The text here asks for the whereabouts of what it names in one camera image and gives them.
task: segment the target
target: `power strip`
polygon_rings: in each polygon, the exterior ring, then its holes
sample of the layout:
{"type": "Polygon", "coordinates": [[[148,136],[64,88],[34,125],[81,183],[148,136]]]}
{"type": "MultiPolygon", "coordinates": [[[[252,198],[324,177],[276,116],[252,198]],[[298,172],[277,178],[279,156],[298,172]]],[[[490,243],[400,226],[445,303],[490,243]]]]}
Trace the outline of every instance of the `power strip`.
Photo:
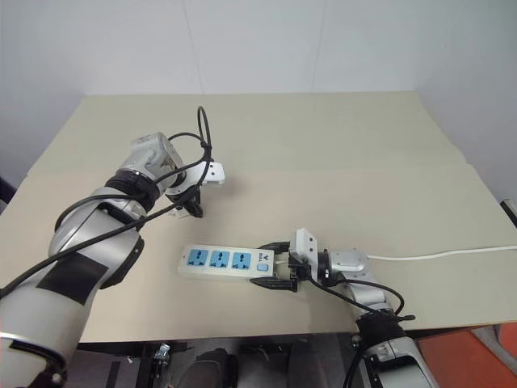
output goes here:
{"type": "Polygon", "coordinates": [[[178,271],[194,279],[251,279],[273,276],[274,251],[210,245],[185,247],[178,271]]]}

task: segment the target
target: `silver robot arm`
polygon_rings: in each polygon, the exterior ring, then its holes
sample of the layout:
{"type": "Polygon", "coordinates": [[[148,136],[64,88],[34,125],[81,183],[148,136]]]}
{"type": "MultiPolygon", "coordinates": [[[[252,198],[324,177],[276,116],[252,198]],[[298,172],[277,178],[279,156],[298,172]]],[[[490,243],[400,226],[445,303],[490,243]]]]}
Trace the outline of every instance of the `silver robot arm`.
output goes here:
{"type": "MultiPolygon", "coordinates": [[[[137,199],[102,199],[86,202],[58,226],[49,255],[142,219],[167,189],[172,200],[192,188],[207,162],[170,175],[183,166],[162,133],[135,140],[132,153],[116,175],[93,195],[132,196],[137,199]]],[[[222,183],[224,172],[211,163],[214,174],[204,183],[222,183]]],[[[200,213],[199,197],[188,209],[200,213]]],[[[81,338],[99,289],[120,283],[140,255],[144,241],[132,228],[70,253],[40,270],[0,299],[0,386],[62,386],[66,366],[81,338]]]]}
{"type": "Polygon", "coordinates": [[[353,301],[374,310],[353,307],[359,328],[355,346],[362,355],[359,370],[366,388],[439,387],[416,344],[399,325],[385,292],[346,282],[376,282],[363,252],[349,249],[318,253],[315,237],[306,229],[299,229],[289,243],[289,255],[300,264],[310,265],[310,277],[314,281],[324,286],[336,286],[341,281],[353,301]]]}

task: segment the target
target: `table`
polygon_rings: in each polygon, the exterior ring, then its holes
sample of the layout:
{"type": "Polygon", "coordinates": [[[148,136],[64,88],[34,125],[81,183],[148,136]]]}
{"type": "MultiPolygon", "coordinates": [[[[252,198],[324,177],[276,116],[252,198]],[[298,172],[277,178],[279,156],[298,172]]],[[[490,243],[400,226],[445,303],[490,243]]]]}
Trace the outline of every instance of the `table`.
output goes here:
{"type": "MultiPolygon", "coordinates": [[[[133,138],[195,130],[203,104],[226,183],[202,191],[204,219],[160,217],[125,280],[99,291],[82,342],[353,331],[342,301],[247,282],[183,279],[188,243],[257,247],[306,227],[319,247],[424,255],[515,245],[517,232],[413,92],[89,96],[29,171],[0,217],[0,284],[46,256],[66,206],[112,176],[133,138]]],[[[195,141],[177,143],[184,161],[195,141]]],[[[167,204],[160,199],[156,209],[167,204]]],[[[517,253],[373,261],[406,298],[407,329],[517,320],[517,253]]]]}

